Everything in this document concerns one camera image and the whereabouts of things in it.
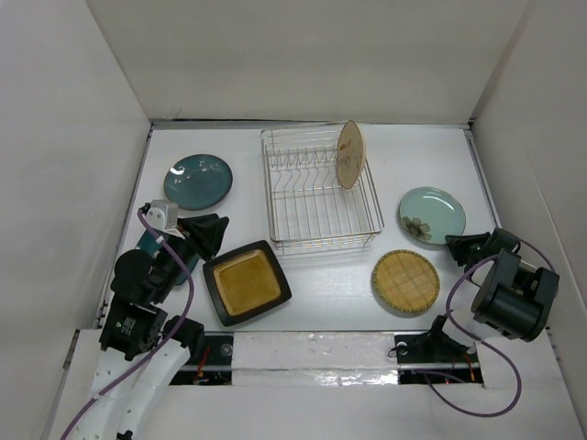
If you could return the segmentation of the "light green flower plate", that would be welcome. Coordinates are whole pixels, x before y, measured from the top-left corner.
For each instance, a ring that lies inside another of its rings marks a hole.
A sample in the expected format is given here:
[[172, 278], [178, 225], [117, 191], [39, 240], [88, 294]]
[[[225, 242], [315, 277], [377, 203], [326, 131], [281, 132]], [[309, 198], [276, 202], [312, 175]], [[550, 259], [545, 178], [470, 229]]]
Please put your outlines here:
[[446, 245], [446, 236], [461, 236], [467, 224], [461, 203], [434, 187], [407, 192], [398, 205], [398, 217], [411, 237], [427, 245]]

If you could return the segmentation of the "beige floral round plate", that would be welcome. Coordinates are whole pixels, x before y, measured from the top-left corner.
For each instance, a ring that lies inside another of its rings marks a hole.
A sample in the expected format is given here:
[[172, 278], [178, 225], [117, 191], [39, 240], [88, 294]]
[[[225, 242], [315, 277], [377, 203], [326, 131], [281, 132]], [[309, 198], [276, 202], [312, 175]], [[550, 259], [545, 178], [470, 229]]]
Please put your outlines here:
[[366, 163], [366, 146], [358, 124], [349, 120], [343, 126], [337, 144], [336, 171], [338, 182], [351, 189]]

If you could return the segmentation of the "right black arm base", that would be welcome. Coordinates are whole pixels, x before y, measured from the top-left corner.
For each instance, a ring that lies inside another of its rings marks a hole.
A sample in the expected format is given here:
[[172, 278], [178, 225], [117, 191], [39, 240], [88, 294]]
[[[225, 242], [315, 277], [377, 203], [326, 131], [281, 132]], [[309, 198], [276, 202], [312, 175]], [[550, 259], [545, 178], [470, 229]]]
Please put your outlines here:
[[423, 335], [399, 334], [387, 357], [397, 364], [400, 385], [452, 383], [482, 384], [481, 363], [477, 354], [460, 353], [447, 344], [424, 347]]

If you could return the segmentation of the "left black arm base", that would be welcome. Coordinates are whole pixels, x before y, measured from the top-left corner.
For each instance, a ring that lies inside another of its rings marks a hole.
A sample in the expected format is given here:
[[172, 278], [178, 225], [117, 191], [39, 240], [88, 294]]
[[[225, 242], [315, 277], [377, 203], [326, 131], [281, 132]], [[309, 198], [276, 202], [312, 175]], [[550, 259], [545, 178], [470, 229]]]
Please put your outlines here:
[[223, 386], [232, 383], [234, 334], [210, 332], [197, 357], [180, 368], [171, 381], [172, 386]]

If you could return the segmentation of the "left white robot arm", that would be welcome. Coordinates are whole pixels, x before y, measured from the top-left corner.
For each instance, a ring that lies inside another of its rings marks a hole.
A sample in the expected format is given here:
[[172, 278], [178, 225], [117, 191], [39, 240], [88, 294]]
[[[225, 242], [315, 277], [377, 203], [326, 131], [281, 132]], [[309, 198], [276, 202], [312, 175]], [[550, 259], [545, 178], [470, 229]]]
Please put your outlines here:
[[221, 248], [228, 220], [217, 214], [157, 221], [153, 204], [139, 209], [145, 231], [118, 257], [100, 355], [88, 402], [73, 416], [64, 439], [138, 439], [164, 389], [185, 364], [206, 357], [205, 328], [186, 312], [169, 316], [162, 304]]

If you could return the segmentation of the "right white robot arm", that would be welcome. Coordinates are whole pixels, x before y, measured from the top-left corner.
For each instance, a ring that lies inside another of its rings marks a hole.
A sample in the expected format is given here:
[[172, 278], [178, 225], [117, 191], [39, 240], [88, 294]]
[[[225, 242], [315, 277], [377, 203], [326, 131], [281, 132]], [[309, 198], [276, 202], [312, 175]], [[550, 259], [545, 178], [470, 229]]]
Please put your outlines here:
[[553, 266], [525, 267], [518, 254], [525, 241], [502, 228], [470, 236], [447, 235], [446, 241], [468, 281], [483, 261], [493, 264], [472, 301], [472, 321], [511, 340], [536, 339], [559, 291], [559, 274]]

